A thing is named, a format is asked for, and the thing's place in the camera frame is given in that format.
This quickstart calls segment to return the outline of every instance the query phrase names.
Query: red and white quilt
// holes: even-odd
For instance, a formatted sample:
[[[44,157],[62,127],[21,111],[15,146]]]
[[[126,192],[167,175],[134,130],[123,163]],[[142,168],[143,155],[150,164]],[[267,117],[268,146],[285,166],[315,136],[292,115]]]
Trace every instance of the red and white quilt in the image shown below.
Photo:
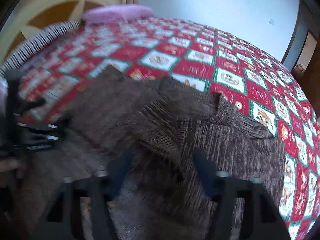
[[[25,122],[54,122],[109,64],[136,80],[171,75],[202,92],[222,92],[263,123],[286,147],[280,214],[291,238],[304,238],[320,213],[320,125],[279,61],[230,33],[190,21],[154,17],[80,28],[23,66],[29,72],[21,96],[47,100]]]

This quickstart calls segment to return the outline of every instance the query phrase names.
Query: wooden door frame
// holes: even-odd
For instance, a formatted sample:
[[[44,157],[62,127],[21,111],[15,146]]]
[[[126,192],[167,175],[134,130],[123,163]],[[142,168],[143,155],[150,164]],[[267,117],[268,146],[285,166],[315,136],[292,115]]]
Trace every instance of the wooden door frame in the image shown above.
[[[296,60],[296,63],[294,64],[293,68],[294,68],[294,67],[296,66],[296,64],[298,63],[298,60],[299,60],[299,58],[300,58],[300,56],[301,56],[301,53],[302,53],[302,51],[303,51],[303,49],[304,49],[304,45],[306,44],[306,41],[307,41],[307,38],[308,38],[308,34],[309,34],[309,33],[312,35],[312,37],[315,38],[315,40],[316,40],[317,43],[318,43],[318,39],[316,38],[316,36],[314,36],[313,33],[312,33],[312,31],[308,29],[306,38],[304,39],[304,42],[303,42],[301,51],[300,51],[300,53],[299,53],[299,56],[298,56],[298,58],[297,58],[297,60]]]
[[[282,63],[282,64],[284,63],[286,57],[288,56],[289,51],[290,51],[290,49],[291,49],[291,46],[292,46],[292,44],[293,44],[294,38],[296,37],[298,25],[299,25],[299,11],[298,11],[298,14],[297,14],[296,24],[295,24],[295,26],[294,26],[293,33],[292,33],[292,36],[291,36],[289,45],[288,45],[287,50],[285,51],[285,54],[283,55],[283,58],[282,58],[282,60],[281,60],[281,63]]]

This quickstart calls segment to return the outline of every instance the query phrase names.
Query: white wall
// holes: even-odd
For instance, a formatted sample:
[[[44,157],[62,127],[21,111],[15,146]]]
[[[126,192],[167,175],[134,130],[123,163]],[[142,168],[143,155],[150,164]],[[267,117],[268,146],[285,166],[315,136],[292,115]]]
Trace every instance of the white wall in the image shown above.
[[[192,20],[230,32],[281,60],[299,0],[139,0],[161,17]]]

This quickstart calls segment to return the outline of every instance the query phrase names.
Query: wall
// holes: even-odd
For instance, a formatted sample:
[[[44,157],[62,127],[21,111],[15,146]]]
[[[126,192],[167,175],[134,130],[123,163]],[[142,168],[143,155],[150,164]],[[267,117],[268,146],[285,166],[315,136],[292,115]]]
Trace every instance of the wall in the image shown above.
[[[285,67],[290,71],[294,68],[295,63],[298,60],[300,52],[303,48],[304,41],[308,34],[308,30],[310,30],[316,38],[319,37],[319,23],[317,22],[314,15],[310,12],[307,5],[303,1],[300,1],[297,19],[297,31],[295,33],[288,55],[284,60]]]
[[[156,15],[189,19],[230,32],[282,60],[299,0],[139,0]]]

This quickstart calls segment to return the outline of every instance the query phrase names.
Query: quilt square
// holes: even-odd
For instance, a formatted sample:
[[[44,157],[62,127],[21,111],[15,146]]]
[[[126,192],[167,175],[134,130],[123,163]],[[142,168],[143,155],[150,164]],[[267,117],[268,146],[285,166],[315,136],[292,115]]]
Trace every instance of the quilt square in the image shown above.
[[[213,60],[214,60],[214,56],[207,54],[207,53],[203,53],[203,52],[199,52],[196,50],[191,50],[187,55],[186,55],[186,59],[189,60],[194,60],[194,61],[198,61],[201,63],[206,63],[208,65],[212,65]]]
[[[60,59],[56,56],[50,58],[49,60],[46,60],[41,66],[43,69],[49,69],[52,70],[51,68],[56,68],[57,66],[60,66]]]
[[[97,45],[97,46],[106,45],[106,44],[112,44],[115,40],[116,40],[116,38],[109,37],[109,38],[104,38],[104,39],[101,39],[101,40],[97,40],[97,41],[94,42],[94,44]]]
[[[287,102],[287,105],[289,107],[289,109],[297,116],[299,117],[299,113],[297,110],[296,105],[294,104],[294,102],[292,102],[286,95],[284,95],[284,100]]]
[[[172,72],[183,76],[193,76],[196,78],[212,80],[213,70],[213,66],[182,59]]]
[[[199,32],[202,30],[202,28],[196,27],[196,26],[189,26],[188,29]]]
[[[203,32],[208,33],[210,35],[214,35],[214,31],[211,31],[209,29],[204,29]]]
[[[191,35],[191,36],[196,36],[197,35],[197,33],[195,31],[186,30],[186,29],[185,30],[181,30],[180,32],[183,33],[183,34]]]
[[[293,113],[289,113],[289,114],[290,114],[293,130],[304,140],[305,136],[304,136],[301,120],[295,114]]]
[[[127,75],[134,80],[140,81],[145,79],[154,80],[157,77],[166,76],[168,73],[159,69],[152,69],[136,64],[128,69]]]
[[[50,87],[46,91],[46,94],[47,95],[51,94],[61,99],[64,97],[64,95],[70,92],[70,90],[72,90],[78,83],[79,83],[79,80],[74,77],[70,77],[66,75],[62,76],[60,79],[58,79],[58,81],[52,87]]]
[[[284,167],[284,183],[290,184],[292,189],[296,188],[296,171],[297,159],[285,154],[285,167]]]
[[[155,35],[162,35],[166,37],[171,37],[174,34],[174,31],[167,31],[167,30],[157,30],[155,31]]]
[[[301,107],[305,111],[305,117],[311,118],[312,114],[312,106],[309,101],[300,102]]]
[[[62,64],[59,68],[58,71],[61,73],[70,73],[74,71],[78,65],[82,62],[81,58],[77,57],[72,57],[69,60],[67,60],[64,64]]]
[[[273,99],[275,112],[276,112],[277,116],[279,116],[290,127],[292,127],[291,121],[290,121],[290,115],[289,115],[289,112],[288,112],[288,108],[282,102],[280,102],[277,98],[272,97],[272,99]]]
[[[168,40],[168,43],[187,48],[187,47],[189,47],[189,45],[191,43],[191,40],[187,40],[187,39],[183,39],[183,38],[177,38],[177,37],[171,37]]]
[[[309,170],[309,195],[315,196],[317,193],[317,175],[314,174],[311,170]]]
[[[217,83],[224,84],[226,87],[246,94],[244,78],[231,73],[222,68],[216,68],[213,80]]]
[[[251,56],[253,58],[253,63],[256,67],[258,67],[259,69],[262,69],[263,71],[267,71],[266,66],[255,56]]]
[[[176,56],[176,57],[183,57],[188,49],[187,48],[183,48],[180,46],[176,46],[176,45],[172,45],[166,42],[161,42],[157,47],[157,50],[164,52],[164,53],[168,53],[170,55]]]
[[[148,36],[148,34],[145,33],[145,32],[143,32],[143,33],[132,33],[132,34],[129,34],[129,35],[124,35],[124,37],[126,37],[126,38],[138,39],[138,40],[143,40],[147,36]]]
[[[83,45],[78,45],[73,47],[73,49],[69,50],[65,53],[68,57],[77,56],[80,52],[83,52],[87,47]]]
[[[109,57],[112,53],[116,52],[117,49],[121,47],[118,43],[112,43],[108,45],[100,46],[91,52],[93,57]]]
[[[247,81],[248,95],[255,102],[267,107],[270,111],[274,110],[270,93],[254,82]]]
[[[298,163],[297,168],[297,191],[295,196],[295,205],[292,213],[292,220],[303,219],[305,206],[308,198],[308,169]]]
[[[282,80],[275,74],[273,73],[271,70],[269,70],[269,73],[271,75],[271,77],[277,81],[281,86],[285,87],[284,83],[282,82]]]
[[[307,152],[308,152],[308,160],[309,160],[309,170],[313,171],[314,173],[317,173],[317,164],[316,164],[317,150],[312,149],[309,145],[307,145]]]
[[[160,41],[154,40],[154,39],[138,39],[135,41],[132,41],[131,44],[134,46],[144,47],[151,49],[154,46],[158,45]]]
[[[298,134],[295,134],[294,140],[298,147],[298,159],[300,160],[301,164],[305,167],[308,167],[308,155],[307,155],[307,145],[301,139]]]
[[[161,29],[161,26],[150,24],[150,25],[147,25],[147,30],[149,30],[149,31],[160,30],[161,31],[162,29]]]
[[[249,99],[243,94],[233,92],[232,102],[242,114],[249,115]]]
[[[317,173],[320,176],[320,157],[316,155]]]
[[[243,61],[247,62],[248,64],[253,65],[253,62],[252,62],[251,58],[246,57],[246,56],[244,56],[244,55],[242,55],[242,54],[240,54],[240,53],[237,53],[237,57],[238,57],[240,60],[243,60]]]
[[[233,45],[236,49],[246,51],[246,47],[244,47],[244,46],[242,46],[242,45],[240,45],[240,44],[232,43],[232,45]]]
[[[203,36],[205,36],[205,37],[208,37],[208,38],[210,38],[210,39],[215,39],[215,36],[213,36],[213,35],[211,35],[211,34],[209,34],[209,33],[206,33],[206,32],[201,32],[201,34],[203,35]]]
[[[315,126],[313,125],[313,122],[311,121],[311,119],[308,118],[307,122],[308,122],[308,126],[309,126],[312,134],[313,134],[314,136],[317,136],[316,128],[315,128]]]
[[[289,78],[289,76],[286,73],[284,73],[282,70],[277,70],[277,73],[284,82],[288,84],[292,84],[291,78]]]
[[[203,81],[197,78],[187,77],[179,74],[172,74],[172,77],[186,86],[198,89],[201,92],[206,92],[208,89],[208,81]]]
[[[100,62],[96,66],[94,70],[89,72],[88,78],[95,78],[99,76],[101,72],[109,65],[112,65],[117,70],[124,72],[129,67],[130,64],[121,60],[116,60],[116,59],[104,59],[102,62]]]
[[[275,115],[266,107],[250,100],[250,116],[257,120],[259,123],[266,126],[269,131],[276,137],[276,117]]]
[[[278,134],[279,139],[281,139],[284,143],[288,143],[292,140],[292,130],[289,129],[288,125],[282,121],[281,119],[278,119]]]
[[[220,93],[222,94],[223,98],[232,103],[233,102],[233,95],[235,91],[233,89],[227,88],[222,84],[218,84],[216,82],[212,82],[209,90],[210,94]]]
[[[221,35],[217,35],[217,38],[221,41],[224,41],[224,42],[229,42],[229,40]]]
[[[309,194],[304,219],[310,218],[316,201],[317,177],[309,170]]]
[[[216,48],[211,46],[206,46],[197,42],[193,42],[190,46],[190,49],[194,49],[203,53],[216,55]]]
[[[109,57],[119,60],[136,61],[148,53],[148,51],[149,50],[143,46],[124,46],[118,49],[115,53],[111,54]]]
[[[282,97],[282,92],[277,87],[274,87],[273,85],[271,85],[271,83],[267,83],[267,85],[268,85],[268,88],[269,88],[271,95],[275,96],[276,98],[281,100],[281,102],[285,103],[285,101]]]
[[[233,72],[239,76],[244,76],[244,72],[241,66],[238,64],[235,64],[234,62],[230,60],[226,60],[222,57],[217,57],[215,61],[215,66],[224,68],[225,70],[228,70],[230,72]]]
[[[280,62],[276,62],[275,60],[273,60],[272,63],[275,64],[276,66],[278,66],[279,68],[286,69],[286,67],[283,64],[281,64]]]
[[[273,68],[273,66],[272,66],[272,64],[271,64],[271,61],[270,61],[268,58],[260,58],[260,60],[261,60],[264,64],[266,64],[266,65],[268,65],[269,67]]]
[[[304,134],[306,135],[306,141],[307,141],[307,143],[308,143],[312,148],[314,148],[313,140],[312,140],[312,132],[311,132],[310,128],[307,127],[305,124],[303,124],[303,130],[304,130]]]
[[[230,44],[228,44],[228,43],[225,43],[225,42],[223,42],[223,41],[217,41],[217,44],[218,45],[221,45],[221,46],[224,46],[224,47],[226,47],[226,48],[228,48],[228,49],[232,49],[232,46],[230,45]]]
[[[313,123],[317,122],[317,116],[316,116],[316,112],[314,110],[312,110],[312,121],[313,121]]]
[[[223,35],[223,36],[228,36],[228,34],[227,33],[225,33],[225,32],[222,32],[222,31],[218,31],[218,34],[220,34],[220,35]]]
[[[218,57],[223,57],[223,58],[225,58],[227,60],[231,60],[231,61],[233,61],[235,63],[238,63],[238,59],[237,59],[237,57],[235,55],[232,55],[230,53],[224,52],[222,50],[218,50]]]
[[[253,71],[253,72],[259,73],[259,72],[257,71],[257,68],[256,68],[255,66],[252,66],[251,64],[246,63],[245,61],[241,61],[241,63],[243,64],[243,67],[244,67],[244,68],[247,68],[247,69],[249,69],[249,70],[251,70],[251,71]]]
[[[194,38],[191,35],[187,35],[187,34],[183,34],[183,33],[176,33],[173,35],[173,37],[177,37],[177,38],[181,38],[181,39],[185,39],[185,40],[192,40]]]
[[[306,101],[307,100],[306,95],[304,94],[304,92],[302,91],[302,89],[300,87],[296,87],[295,90],[296,90],[298,101]]]
[[[246,47],[249,46],[249,44],[248,44],[246,41],[243,41],[243,40],[239,39],[239,42],[242,43],[242,44],[244,44]]]
[[[244,69],[244,72],[248,79],[253,81],[254,83],[258,84],[259,86],[263,87],[265,90],[268,90],[266,83],[264,82],[263,78],[259,76],[258,74],[254,73],[253,71],[249,69]]]
[[[199,38],[199,37],[196,38],[196,42],[203,44],[203,45],[206,45],[206,46],[213,46],[212,41],[208,41],[208,40],[205,40],[205,39]]]
[[[293,200],[294,200],[295,190],[290,184],[286,184],[283,187],[281,199],[280,199],[280,206],[279,206],[279,213],[284,220],[290,220],[292,209],[293,209]],[[295,228],[295,234],[298,233],[299,227]]]
[[[270,77],[267,73],[265,73],[263,70],[260,70],[261,75],[263,76],[263,78],[265,80],[267,80],[268,82],[270,82],[271,84],[273,84],[275,87],[277,87],[277,83],[276,81]]]
[[[148,67],[169,71],[178,60],[178,57],[153,50],[141,59],[141,63]]]
[[[100,57],[88,58],[85,62],[81,62],[73,71],[69,72],[69,75],[84,78],[102,61],[103,58]]]

